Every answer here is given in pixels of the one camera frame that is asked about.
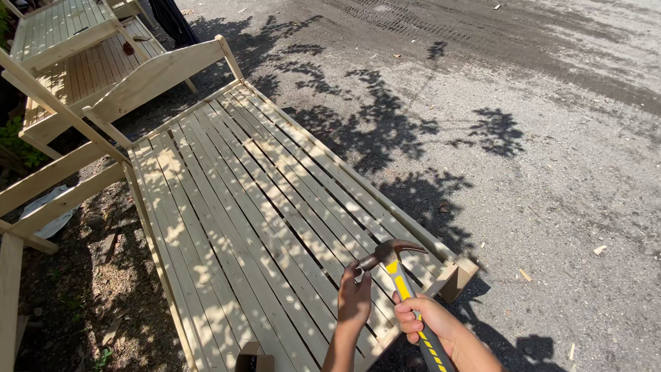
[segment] yellow and gray handle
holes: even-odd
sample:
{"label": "yellow and gray handle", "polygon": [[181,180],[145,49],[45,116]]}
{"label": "yellow and gray handle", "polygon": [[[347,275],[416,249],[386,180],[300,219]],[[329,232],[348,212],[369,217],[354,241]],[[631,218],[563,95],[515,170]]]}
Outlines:
{"label": "yellow and gray handle", "polygon": [[[404,272],[404,266],[400,261],[395,261],[389,264],[386,266],[386,270],[388,271],[388,274],[390,274],[390,277],[393,278],[393,282],[395,282],[395,287],[399,293],[399,298],[401,298],[402,301],[415,296],[415,292]],[[420,335],[418,345],[420,346],[424,361],[427,363],[427,368],[431,372],[455,372],[454,366],[450,362],[450,358],[447,356],[446,350],[443,348],[441,341],[435,333],[429,329],[424,320],[422,320],[422,315],[417,311],[414,311],[413,313],[422,321],[423,329],[418,332]]]}

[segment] hammer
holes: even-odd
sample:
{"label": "hammer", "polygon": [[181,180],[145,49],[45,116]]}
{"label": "hammer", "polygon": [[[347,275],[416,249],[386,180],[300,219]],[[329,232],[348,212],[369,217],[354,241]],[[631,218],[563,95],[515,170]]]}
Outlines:
{"label": "hammer", "polygon": [[[360,260],[358,267],[364,271],[370,271],[382,263],[385,266],[385,270],[390,274],[390,277],[395,283],[399,298],[404,301],[409,297],[415,296],[415,292],[408,281],[408,277],[404,272],[404,265],[399,257],[399,254],[402,251],[412,251],[423,254],[429,253],[418,244],[401,239],[390,239],[379,244],[374,249],[374,253],[367,257],[363,257]],[[422,321],[423,328],[418,332],[420,335],[418,345],[420,346],[420,351],[427,364],[427,368],[433,372],[455,372],[454,366],[450,363],[450,359],[447,356],[446,350],[443,348],[441,341],[429,329],[429,327],[427,327],[427,324],[422,319],[422,315],[417,311],[414,311],[413,313],[418,320]]]}

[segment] wooden frame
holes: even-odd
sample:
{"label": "wooden frame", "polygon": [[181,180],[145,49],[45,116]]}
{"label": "wooden frame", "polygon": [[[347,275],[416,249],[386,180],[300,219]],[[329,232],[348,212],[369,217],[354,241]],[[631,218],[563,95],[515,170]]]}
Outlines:
{"label": "wooden frame", "polygon": [[[149,58],[167,52],[139,19],[132,17],[123,21],[122,26],[131,34],[147,39],[137,42],[137,44]],[[121,51],[123,40],[125,40],[124,37],[118,34],[111,36],[96,46],[48,66],[37,76],[42,85],[60,97],[63,103],[82,118],[84,117],[83,107],[96,103],[123,77],[133,72],[140,64],[145,63],[141,63],[140,59],[135,56],[123,55]],[[89,78],[83,78],[83,76],[89,75],[94,84],[89,81]],[[27,89],[8,71],[3,71],[2,76],[28,96],[26,116],[19,137],[52,159],[61,157],[61,154],[50,148],[48,143],[67,130],[71,123],[61,115],[53,113],[54,111],[37,94]],[[186,78],[184,82],[193,94],[197,94],[197,89],[190,79]]]}
{"label": "wooden frame", "polygon": [[0,234],[3,235],[0,247],[0,370],[13,371],[17,352],[17,316],[23,246],[29,246],[47,254],[56,253],[57,244],[40,238],[34,233],[51,220],[70,210],[72,205],[82,203],[107,186],[124,178],[125,174],[132,173],[133,170],[126,157],[72,113],[3,50],[0,50],[0,65],[26,89],[41,97],[45,105],[71,120],[72,125],[91,141],[0,192],[0,216],[105,154],[117,161],[112,166],[60,194],[18,222],[9,224],[0,220]]}
{"label": "wooden frame", "polygon": [[[111,125],[222,57],[235,80],[139,140]],[[334,322],[329,283],[392,236],[434,254],[403,255],[428,296],[452,301],[476,273],[243,79],[221,36],[140,68],[150,72],[136,70],[83,110],[128,149],[136,172],[130,183],[142,196],[136,207],[191,370],[232,370],[233,355],[253,338],[276,356],[277,369],[316,370],[332,335],[319,325]],[[369,369],[400,332],[392,282],[382,268],[374,277],[375,307],[358,340],[356,371]]]}
{"label": "wooden frame", "polygon": [[117,32],[143,61],[149,59],[110,11],[106,0],[57,0],[20,17],[10,55],[36,73]]}

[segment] finger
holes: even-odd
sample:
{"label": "finger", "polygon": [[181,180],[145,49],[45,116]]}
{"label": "finger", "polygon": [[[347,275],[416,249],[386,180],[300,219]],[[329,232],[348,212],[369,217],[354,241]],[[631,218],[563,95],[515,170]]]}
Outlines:
{"label": "finger", "polygon": [[417,332],[407,333],[407,340],[412,344],[417,344],[420,341],[420,335]]}
{"label": "finger", "polygon": [[413,320],[412,322],[403,322],[401,324],[401,330],[404,333],[415,333],[424,329],[424,325],[419,320]]}
{"label": "finger", "polygon": [[422,311],[429,303],[429,299],[409,297],[401,304],[395,305],[395,312]]}
{"label": "finger", "polygon": [[395,312],[395,317],[397,317],[397,321],[400,323],[412,322],[415,320],[415,314],[412,312]]}
{"label": "finger", "polygon": [[354,270],[358,267],[358,260],[355,259],[352,263],[349,263],[347,267],[344,268],[344,274],[342,274],[342,279],[340,280],[340,291],[348,290],[349,288],[354,290],[356,283],[354,282]]}
{"label": "finger", "polygon": [[365,271],[365,273],[363,274],[363,278],[360,279],[360,283],[358,284],[358,292],[363,296],[367,296],[369,298],[370,290],[371,290],[371,273],[369,271]]}

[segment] dirt ground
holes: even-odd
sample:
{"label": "dirt ground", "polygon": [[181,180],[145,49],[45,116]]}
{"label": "dirt ground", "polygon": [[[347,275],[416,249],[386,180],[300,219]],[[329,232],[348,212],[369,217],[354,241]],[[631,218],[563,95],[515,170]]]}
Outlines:
{"label": "dirt ground", "polygon": [[[224,35],[250,82],[481,266],[449,308],[508,370],[661,365],[658,2],[177,4],[201,40]],[[192,78],[199,96],[178,86],[115,124],[139,138],[230,80],[212,66]],[[85,221],[106,214],[121,238],[99,265],[107,233]],[[92,370],[122,312],[104,371],[187,370],[124,181],[54,241],[52,257],[24,255],[19,314],[42,314],[17,371],[74,371],[81,359]],[[423,370],[404,339],[372,368]]]}

